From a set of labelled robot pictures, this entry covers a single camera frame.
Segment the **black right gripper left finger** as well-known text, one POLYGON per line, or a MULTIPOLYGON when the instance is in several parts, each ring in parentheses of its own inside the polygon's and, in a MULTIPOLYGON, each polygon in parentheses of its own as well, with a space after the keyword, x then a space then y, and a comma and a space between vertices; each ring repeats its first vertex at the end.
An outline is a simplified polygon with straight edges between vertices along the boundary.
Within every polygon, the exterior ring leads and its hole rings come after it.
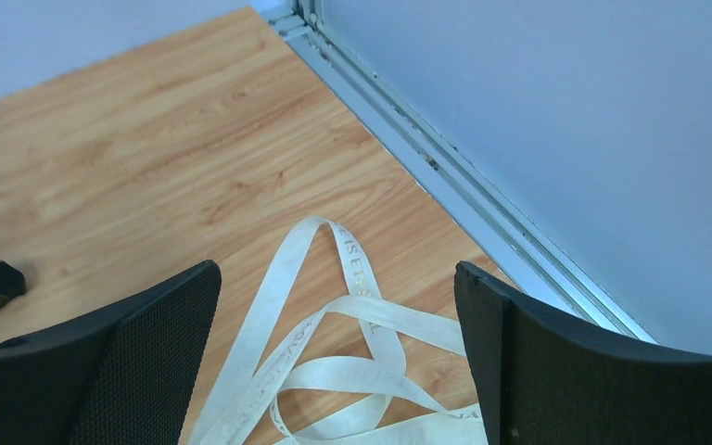
POLYGON ((220 295, 211 260, 0 343, 0 444, 174 444, 220 295))

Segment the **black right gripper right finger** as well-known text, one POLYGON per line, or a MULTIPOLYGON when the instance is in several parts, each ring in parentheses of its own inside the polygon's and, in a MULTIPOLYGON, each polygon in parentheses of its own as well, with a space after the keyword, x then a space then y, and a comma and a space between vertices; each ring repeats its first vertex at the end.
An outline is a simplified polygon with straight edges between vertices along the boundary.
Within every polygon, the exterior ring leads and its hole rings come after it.
POLYGON ((492 444, 712 444, 712 356, 626 337, 462 261, 456 310, 492 444))

